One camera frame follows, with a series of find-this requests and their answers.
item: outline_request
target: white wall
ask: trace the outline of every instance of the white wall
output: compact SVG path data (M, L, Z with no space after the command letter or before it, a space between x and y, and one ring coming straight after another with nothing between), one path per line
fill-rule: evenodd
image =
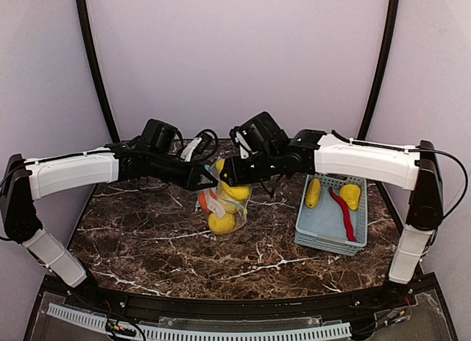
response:
M471 0L400 0L378 110L368 139L397 144L432 141L471 169ZM445 207L462 190L458 166L440 158ZM388 187L405 219L408 194ZM471 210L467 195L446 219L426 272L435 271L460 340L471 340Z
M122 138L149 117L228 137L262 110L358 132L388 0L88 1Z
M74 0L0 0L0 16L1 175L15 153L45 157L108 142ZM47 197L38 216L67 243L89 192ZM16 243L0 242L0 256L0 340L22 340L43 268Z

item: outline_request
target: yellow plastic fruit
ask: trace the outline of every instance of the yellow plastic fruit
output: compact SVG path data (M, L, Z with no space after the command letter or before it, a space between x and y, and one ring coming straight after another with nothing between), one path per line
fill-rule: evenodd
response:
M224 161L225 159L221 159L220 161L216 162L216 170L218 171L218 174L221 174L221 171L224 168Z
M321 196L321 182L316 177L311 180L306 191L306 206L315 208L319 203L319 196Z
M224 191L233 197L235 201L244 201L250 196L250 186L229 186L222 180L220 183Z
M221 219L218 219L215 214L210 214L208 225L214 234L228 234L236 227L236 218L233 214L225 214Z
M358 210L358 202L360 201L361 189L355 184L347 184L340 189L340 197L344 199L350 210Z
M237 201L235 201L231 196L229 196L229 194L225 192L222 188L218 188L217 194L218 202L222 205L222 207L224 207L224 210L226 210L228 214L234 214L235 212L237 212L238 206L234 205L233 203L229 203L226 200L234 202Z

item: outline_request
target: brown marble surface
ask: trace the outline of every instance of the brown marble surface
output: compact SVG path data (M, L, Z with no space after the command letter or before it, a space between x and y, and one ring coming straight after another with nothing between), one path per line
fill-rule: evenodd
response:
M221 156L230 155L223 142ZM305 176L274 199L255 185L248 223L215 237L195 193L150 178L100 184L71 243L100 286L180 298L272 299L382 284L398 232L368 183L368 245L354 257L294 244Z

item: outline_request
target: black pole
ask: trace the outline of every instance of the black pole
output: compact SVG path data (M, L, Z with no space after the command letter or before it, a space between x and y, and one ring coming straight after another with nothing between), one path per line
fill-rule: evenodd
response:
M111 113L110 103L106 95L105 85L102 79L102 73L96 58L95 44L93 43L93 36L91 33L90 19L88 17L87 0L75 0L77 3L77 12L79 14L80 28L82 29L83 43L85 44L85 51L87 53L88 65L90 66L91 76L95 84L96 95L102 109L103 117L105 118L108 133L110 134L111 141L120 142L118 129Z
M394 25L396 23L397 7L399 0L389 0L388 12L386 15L386 24L384 26L383 41L381 42L380 55L378 64L376 65L375 78L369 93L368 103L366 104L365 114L361 122L360 131L357 139L364 140L368 133L369 126L375 112L376 102L380 94L381 83L383 83L384 71L388 63L389 50L392 43L392 35L394 34Z

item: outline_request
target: red chili pepper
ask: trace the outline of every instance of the red chili pepper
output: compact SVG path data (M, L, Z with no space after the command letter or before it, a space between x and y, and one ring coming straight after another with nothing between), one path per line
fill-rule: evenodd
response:
M347 203L340 196L337 196L336 193L333 192L332 188L329 188L329 194L340 205L341 211L344 213L344 225L345 230L347 231L347 239L351 242L356 242L356 238L353 235L353 226L352 221L350 220L350 211L348 211Z

